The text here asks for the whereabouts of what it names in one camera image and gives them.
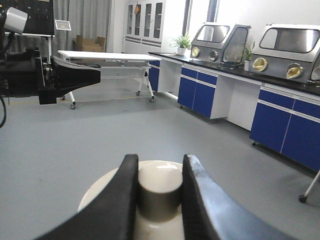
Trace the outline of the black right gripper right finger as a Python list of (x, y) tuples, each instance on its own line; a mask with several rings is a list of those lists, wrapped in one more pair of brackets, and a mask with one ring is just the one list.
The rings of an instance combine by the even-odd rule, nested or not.
[(214, 181), (195, 155), (184, 155), (182, 178), (182, 220), (185, 239), (292, 239), (234, 201)]

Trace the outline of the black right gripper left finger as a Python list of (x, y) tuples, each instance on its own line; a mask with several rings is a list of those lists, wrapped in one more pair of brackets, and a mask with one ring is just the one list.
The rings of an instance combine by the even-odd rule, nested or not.
[(103, 190), (80, 212), (40, 240), (131, 240), (138, 200), (137, 154), (125, 155)]

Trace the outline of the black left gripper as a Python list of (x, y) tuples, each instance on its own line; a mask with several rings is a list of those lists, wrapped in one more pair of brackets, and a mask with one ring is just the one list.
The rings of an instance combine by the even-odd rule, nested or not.
[(101, 82), (97, 68), (51, 57), (54, 86), (44, 74), (44, 65), (37, 48), (0, 55), (0, 95), (9, 98), (37, 96), (41, 105), (56, 104), (57, 97), (76, 89)]

